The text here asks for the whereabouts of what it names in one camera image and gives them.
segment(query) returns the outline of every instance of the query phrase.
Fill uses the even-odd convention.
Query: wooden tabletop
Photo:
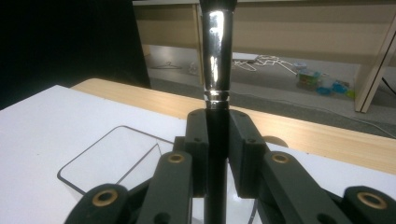
[[[186,119],[192,110],[205,107],[204,100],[102,79],[89,79],[72,89],[179,119]],[[232,109],[249,114],[262,136],[280,138],[290,148],[396,175],[395,139],[240,107]]]

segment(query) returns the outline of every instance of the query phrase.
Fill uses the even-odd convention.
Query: white table surface
[[[63,223],[81,197],[59,170],[125,125],[174,141],[186,120],[55,86],[0,111],[0,223]],[[325,189],[366,185],[396,198],[396,176],[275,145],[294,155]]]

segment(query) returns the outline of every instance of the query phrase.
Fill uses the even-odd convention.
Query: white cable
[[[345,115],[342,115],[342,114],[340,114],[340,113],[337,113],[337,112],[335,112],[335,111],[332,111],[332,110],[330,110],[330,109],[320,108],[320,107],[315,107],[315,106],[310,106],[310,105],[301,105],[301,104],[294,103],[294,102],[291,102],[291,101],[288,101],[288,100],[274,100],[274,99],[268,99],[268,98],[261,97],[261,96],[258,96],[258,95],[255,95],[255,94],[251,94],[251,93],[240,93],[240,92],[236,92],[236,91],[230,91],[230,92],[235,93],[235,94],[238,94],[238,95],[252,96],[252,97],[255,97],[255,98],[259,98],[259,99],[263,99],[263,100],[267,100],[267,101],[271,101],[271,102],[284,102],[284,103],[287,103],[287,104],[289,104],[289,105],[297,105],[297,106],[301,106],[301,107],[305,107],[305,108],[327,111],[327,112],[333,113],[333,114],[335,114],[335,115],[341,116],[341,117],[346,118],[346,119],[351,119],[351,120],[354,120],[354,121],[357,121],[357,122],[360,122],[360,123],[364,123],[364,124],[371,125],[371,126],[377,128],[378,130],[380,130],[381,132],[383,132],[383,133],[389,135],[390,137],[396,139],[396,135],[393,135],[392,133],[389,133],[389,132],[385,131],[384,129],[382,129],[382,128],[379,127],[378,125],[375,125],[375,124],[373,124],[373,123],[370,123],[370,122],[367,122],[367,121],[364,121],[364,120],[360,120],[360,119],[353,119],[353,118],[350,118],[350,117],[348,117],[348,116],[345,116]]]
[[[249,72],[255,72],[257,71],[257,69],[255,67],[253,67],[252,65],[248,64],[248,62],[240,62],[240,61],[233,61],[233,64],[235,66],[238,66],[242,69],[245,69]]]

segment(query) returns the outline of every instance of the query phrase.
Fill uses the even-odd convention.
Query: chrome rod
[[[203,12],[203,54],[207,109],[228,109],[233,43],[233,11]]]

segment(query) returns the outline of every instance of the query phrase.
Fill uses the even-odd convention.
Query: cable
[[[251,210],[250,219],[248,220],[247,224],[252,224],[253,223],[254,217],[256,216],[258,204],[259,204],[259,201],[257,199],[255,199],[254,200],[254,204],[253,204],[253,208]]]
[[[393,94],[396,95],[396,91],[393,90],[393,88],[388,84],[388,82],[382,77],[382,81],[387,85],[387,87],[393,92]]]
[[[396,135],[393,135],[393,134],[391,134],[391,133],[385,131],[384,129],[382,129],[381,127],[379,127],[379,126],[377,126],[377,125],[375,125],[375,124],[373,124],[373,123],[370,123],[370,122],[367,122],[367,121],[364,121],[364,120],[360,120],[360,119],[353,119],[353,118],[350,118],[350,117],[348,117],[348,116],[342,115],[342,114],[340,114],[340,113],[334,112],[334,111],[332,111],[332,110],[330,110],[330,109],[325,109],[325,108],[320,108],[320,107],[314,107],[314,106],[309,106],[309,105],[300,105],[300,104],[297,104],[297,103],[294,103],[294,102],[291,102],[291,101],[288,101],[288,100],[273,100],[273,99],[268,99],[268,98],[261,97],[261,96],[258,96],[258,95],[255,95],[255,94],[251,94],[251,93],[240,93],[240,92],[236,92],[236,91],[231,91],[231,92],[232,92],[232,93],[235,93],[235,94],[238,94],[238,95],[252,96],[252,97],[255,97],[255,98],[259,98],[259,99],[263,99],[263,100],[267,100],[267,101],[271,101],[271,102],[283,102],[283,103],[286,103],[286,104],[289,104],[289,105],[297,105],[297,106],[305,107],[305,108],[309,108],[309,109],[315,109],[315,110],[322,110],[322,111],[330,112],[330,113],[332,113],[332,114],[341,116],[341,117],[346,118],[346,119],[351,119],[351,120],[354,120],[354,121],[357,121],[357,122],[360,122],[360,123],[364,123],[364,124],[371,125],[371,126],[377,128],[378,130],[380,130],[381,132],[383,132],[383,133],[389,135],[390,137],[396,139]]]

